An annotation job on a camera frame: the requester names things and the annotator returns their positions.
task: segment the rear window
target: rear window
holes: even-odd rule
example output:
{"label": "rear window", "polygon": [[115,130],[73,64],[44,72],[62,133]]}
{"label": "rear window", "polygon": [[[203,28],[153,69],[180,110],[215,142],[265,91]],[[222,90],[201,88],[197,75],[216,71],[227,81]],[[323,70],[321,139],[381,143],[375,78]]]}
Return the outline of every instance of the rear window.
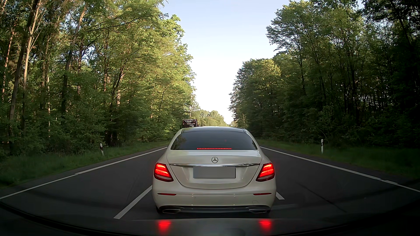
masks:
{"label": "rear window", "polygon": [[251,137],[234,131],[194,131],[178,135],[171,150],[257,150]]}

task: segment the road edge line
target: road edge line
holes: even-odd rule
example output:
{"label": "road edge line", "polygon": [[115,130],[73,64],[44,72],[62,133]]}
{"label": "road edge line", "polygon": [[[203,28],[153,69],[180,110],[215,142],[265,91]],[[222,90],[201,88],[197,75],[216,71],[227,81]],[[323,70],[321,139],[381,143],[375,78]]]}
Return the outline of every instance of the road edge line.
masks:
{"label": "road edge line", "polygon": [[168,147],[163,147],[163,148],[158,149],[158,150],[155,150],[155,151],[151,151],[151,152],[143,153],[143,154],[140,154],[140,155],[137,155],[137,156],[133,156],[133,157],[129,157],[129,158],[126,158],[126,159],[123,159],[123,160],[119,160],[119,161],[113,162],[113,163],[109,163],[109,164],[106,164],[106,165],[101,165],[101,166],[98,166],[98,167],[95,167],[95,168],[92,168],[92,169],[88,169],[88,170],[80,171],[80,172],[77,172],[76,174],[83,174],[83,173],[86,173],[86,172],[89,172],[89,171],[92,171],[92,170],[97,170],[97,169],[100,169],[100,168],[103,168],[103,167],[106,167],[106,166],[110,166],[110,165],[114,165],[114,164],[117,164],[117,163],[120,163],[120,162],[123,162],[123,161],[126,161],[126,160],[131,160],[131,159],[133,159],[133,158],[141,157],[141,156],[144,156],[144,155],[150,154],[150,153],[152,153],[152,152],[157,152],[157,151],[163,150],[163,149],[165,149],[165,148],[168,148]]}
{"label": "road edge line", "polygon": [[354,171],[354,170],[345,169],[345,168],[338,167],[338,166],[335,166],[335,165],[330,165],[330,164],[319,162],[319,161],[316,161],[316,160],[311,160],[311,159],[307,159],[307,158],[304,158],[304,157],[292,155],[292,154],[289,154],[289,153],[280,152],[280,151],[273,150],[273,149],[266,148],[266,147],[261,147],[261,148],[264,148],[264,149],[267,149],[267,150],[270,150],[270,151],[273,151],[273,152],[278,152],[278,153],[288,155],[288,156],[291,156],[291,157],[296,157],[296,158],[299,158],[299,159],[302,159],[302,160],[307,160],[307,161],[314,162],[314,163],[317,163],[317,164],[326,165],[326,166],[329,166],[329,167],[332,167],[332,168],[335,168],[335,169],[344,170],[344,171],[347,171],[347,172],[350,172],[350,173],[353,173],[353,174],[357,174],[357,175],[360,175],[360,176],[376,179],[376,180],[379,180],[379,181],[382,181],[382,182],[385,182],[385,183],[393,184],[393,185],[396,185],[396,186],[399,186],[399,187],[402,187],[402,188],[406,188],[406,189],[409,189],[409,190],[413,190],[413,191],[416,191],[416,192],[420,193],[420,190],[418,190],[418,189],[413,189],[413,188],[410,188],[410,187],[407,187],[407,186],[404,186],[404,185],[401,185],[401,184],[398,184],[398,183],[395,183],[395,182],[392,182],[392,181],[389,181],[389,180],[383,180],[381,178],[378,178],[378,177],[375,177],[375,176],[370,176],[370,175],[367,175],[367,174],[363,174],[363,173],[360,173],[360,172],[357,172],[357,171]]}
{"label": "road edge line", "polygon": [[116,216],[114,216],[114,219],[121,219],[135,204],[137,204],[146,194],[148,194],[152,190],[152,186],[148,187],[142,194],[140,194],[136,199],[134,199],[130,204],[128,204],[120,213],[118,213]]}
{"label": "road edge line", "polygon": [[113,162],[113,163],[109,163],[109,164],[106,164],[106,165],[101,165],[101,166],[98,166],[98,167],[95,167],[95,168],[92,168],[92,169],[88,169],[88,170],[84,170],[84,171],[81,171],[81,172],[77,172],[76,174],[73,174],[73,175],[71,175],[71,176],[67,176],[67,177],[64,177],[64,178],[59,178],[59,179],[56,179],[56,180],[53,180],[53,181],[50,181],[50,182],[47,182],[47,183],[43,183],[43,184],[40,184],[40,185],[36,185],[36,186],[34,186],[34,187],[31,187],[31,188],[28,188],[28,189],[24,189],[24,190],[21,190],[21,191],[18,191],[18,192],[15,192],[15,193],[12,193],[12,194],[9,194],[9,195],[6,195],[6,196],[3,196],[3,197],[0,197],[0,200],[1,200],[1,199],[4,199],[4,198],[6,198],[6,197],[10,197],[10,196],[13,196],[13,195],[16,195],[16,194],[19,194],[19,193],[22,193],[22,192],[25,192],[25,191],[31,190],[31,189],[35,189],[35,188],[38,188],[38,187],[41,187],[41,186],[44,186],[44,185],[50,184],[50,183],[54,183],[54,182],[57,182],[57,181],[60,181],[60,180],[66,179],[66,178],[70,178],[70,177],[73,177],[73,176],[76,176],[76,175],[80,175],[80,174],[83,174],[83,173],[86,173],[86,172],[89,172],[89,171],[92,171],[92,170],[97,170],[97,169],[100,169],[100,168],[102,168],[102,167],[106,167],[106,166],[113,165],[113,164],[117,164],[117,163],[120,163],[120,162],[123,162],[123,161],[126,161],[126,160],[131,160],[131,159],[136,158],[136,157],[141,157],[141,156],[144,156],[144,155],[147,155],[147,154],[153,153],[153,152],[157,152],[157,151],[163,150],[163,149],[165,149],[165,148],[168,148],[168,147],[163,147],[163,148],[161,148],[161,149],[154,150],[154,151],[147,152],[147,153],[143,153],[143,154],[140,154],[140,155],[137,155],[137,156],[134,156],[134,157],[129,157],[129,158],[126,158],[126,159],[123,159],[123,160],[119,160],[119,161]]}
{"label": "road edge line", "polygon": [[56,180],[53,180],[53,181],[50,181],[50,182],[47,182],[47,183],[43,183],[43,184],[40,184],[40,185],[36,185],[36,186],[34,186],[34,187],[31,187],[31,188],[28,188],[28,189],[24,189],[24,190],[21,190],[21,191],[18,191],[18,192],[15,192],[15,193],[12,193],[12,194],[9,194],[9,195],[6,195],[6,196],[3,196],[3,197],[0,197],[0,199],[6,198],[6,197],[10,197],[10,196],[13,196],[13,195],[15,195],[15,194],[19,194],[19,193],[22,193],[22,192],[25,192],[25,191],[28,191],[28,190],[31,190],[31,189],[34,189],[34,188],[37,188],[37,187],[41,187],[41,186],[44,186],[44,185],[47,185],[47,184],[50,184],[50,183],[54,183],[54,182],[57,182],[57,181],[63,180],[63,179],[65,179],[65,178],[70,178],[70,177],[76,176],[76,175],[77,175],[77,174],[73,174],[73,175],[71,175],[71,176],[67,176],[67,177],[64,177],[64,178],[59,178],[59,179],[56,179]]}

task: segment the truck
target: truck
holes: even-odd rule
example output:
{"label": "truck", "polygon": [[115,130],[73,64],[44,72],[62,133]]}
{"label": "truck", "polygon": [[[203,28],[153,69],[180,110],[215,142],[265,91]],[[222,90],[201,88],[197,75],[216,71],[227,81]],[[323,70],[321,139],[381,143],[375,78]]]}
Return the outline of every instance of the truck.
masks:
{"label": "truck", "polygon": [[188,128],[188,127],[198,127],[198,121],[197,119],[188,119],[188,120],[182,120],[182,126],[181,128]]}

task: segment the white mercedes sedan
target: white mercedes sedan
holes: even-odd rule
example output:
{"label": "white mercedes sedan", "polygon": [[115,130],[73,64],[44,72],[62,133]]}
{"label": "white mercedes sedan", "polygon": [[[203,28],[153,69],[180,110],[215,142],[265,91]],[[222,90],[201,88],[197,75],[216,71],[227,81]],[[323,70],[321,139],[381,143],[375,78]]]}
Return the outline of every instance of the white mercedes sedan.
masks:
{"label": "white mercedes sedan", "polygon": [[246,129],[182,128],[155,165],[153,199],[159,213],[268,212],[274,174]]}

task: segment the sky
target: sky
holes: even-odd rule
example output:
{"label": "sky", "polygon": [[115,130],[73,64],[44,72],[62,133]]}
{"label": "sky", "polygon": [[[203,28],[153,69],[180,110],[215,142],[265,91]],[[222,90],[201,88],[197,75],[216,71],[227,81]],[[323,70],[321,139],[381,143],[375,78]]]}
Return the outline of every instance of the sky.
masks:
{"label": "sky", "polygon": [[244,61],[271,58],[275,45],[266,37],[277,9],[288,0],[168,0],[162,12],[175,14],[184,29],[183,43],[194,58],[193,86],[201,109],[218,111],[233,121],[230,96]]}

